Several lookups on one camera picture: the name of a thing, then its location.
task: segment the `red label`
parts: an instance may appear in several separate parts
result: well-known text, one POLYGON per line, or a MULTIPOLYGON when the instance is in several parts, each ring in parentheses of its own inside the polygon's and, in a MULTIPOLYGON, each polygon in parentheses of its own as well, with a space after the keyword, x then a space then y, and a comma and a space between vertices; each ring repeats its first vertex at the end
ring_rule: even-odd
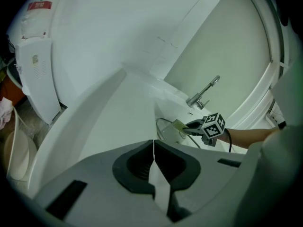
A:
POLYGON ((33 10, 33 9, 51 9, 52 8, 52 2, 50 1, 43 1, 43 2, 31 2, 28 5, 27 10, 33 10))

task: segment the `faucet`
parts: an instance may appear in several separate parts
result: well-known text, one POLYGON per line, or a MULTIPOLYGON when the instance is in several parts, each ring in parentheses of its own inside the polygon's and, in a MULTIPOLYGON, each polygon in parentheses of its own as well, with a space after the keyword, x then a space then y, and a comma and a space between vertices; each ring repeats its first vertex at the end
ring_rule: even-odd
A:
POLYGON ((205 107, 206 104, 208 104, 209 100, 203 104, 200 99, 202 98, 202 95, 204 94, 204 92, 206 92, 210 87, 213 87, 214 84, 216 84, 218 82, 218 80, 220 79, 220 76, 216 76, 200 93, 197 93, 196 95, 194 95, 191 99, 187 100, 186 103, 188 106, 192 107, 194 104, 196 104, 198 106, 199 109, 203 109, 205 107))

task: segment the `gray surface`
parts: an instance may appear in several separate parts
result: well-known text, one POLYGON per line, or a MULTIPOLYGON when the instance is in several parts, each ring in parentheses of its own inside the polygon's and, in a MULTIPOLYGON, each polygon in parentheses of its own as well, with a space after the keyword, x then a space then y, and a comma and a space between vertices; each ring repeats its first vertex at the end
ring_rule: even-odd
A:
POLYGON ((201 173, 190 188, 175 192, 180 207, 196 212, 214 198, 230 181, 238 170, 217 161, 221 158, 242 162, 243 154, 231 154, 193 147, 180 147, 171 143, 170 146, 196 158, 201 166, 201 173))
MULTIPOLYGON (((174 226, 254 225, 271 209, 296 178, 303 160, 303 131, 289 127, 254 143, 246 155, 169 145, 195 157, 201 173, 186 190, 176 191, 180 207, 192 212, 174 226), (220 158, 241 161, 239 168, 218 163, 220 158)), ((66 222, 75 226, 169 226, 151 195, 132 194, 112 174, 121 154, 144 142, 84 159, 50 182, 36 201, 47 207, 73 180, 88 183, 66 222)))
POLYGON ((134 227, 170 224, 151 194, 129 192, 112 173, 113 163, 120 155, 143 143, 145 141, 80 161, 45 186, 35 201, 46 208, 73 180, 81 180, 88 185, 66 216, 65 222, 71 225, 134 227))

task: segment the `fiducial marker cube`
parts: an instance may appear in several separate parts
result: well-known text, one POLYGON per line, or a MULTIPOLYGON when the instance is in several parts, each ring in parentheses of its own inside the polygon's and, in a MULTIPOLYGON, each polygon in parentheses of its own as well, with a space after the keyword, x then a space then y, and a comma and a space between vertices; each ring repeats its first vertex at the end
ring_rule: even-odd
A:
POLYGON ((222 118, 221 114, 213 113, 208 115, 201 129, 207 138, 211 139, 223 134, 224 127, 225 120, 222 118))

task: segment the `floor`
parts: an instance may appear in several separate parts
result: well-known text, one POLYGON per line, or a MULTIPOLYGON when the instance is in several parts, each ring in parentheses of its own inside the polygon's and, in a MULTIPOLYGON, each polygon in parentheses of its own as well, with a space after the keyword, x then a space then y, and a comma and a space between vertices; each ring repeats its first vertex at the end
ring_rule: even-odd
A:
MULTIPOLYGON (((53 120, 53 123, 48 125, 43 120, 41 120, 38 115, 35 113, 33 107, 31 106, 28 100, 24 101, 20 105, 16 106, 16 111, 19 117, 23 120, 22 123, 19 120, 19 129, 22 130, 29 138, 35 143, 37 150, 40 148, 44 138, 47 133, 52 128, 53 124, 58 120, 58 118, 65 111, 64 108, 56 115, 53 120)), ((2 166, 4 166, 3 161, 3 149, 5 141, 8 136, 15 130, 15 114, 12 113, 10 121, 5 125, 5 127, 0 130, 0 157, 2 166)), ((11 180, 12 185, 22 193, 26 193, 27 182, 26 181, 15 181, 11 180)))

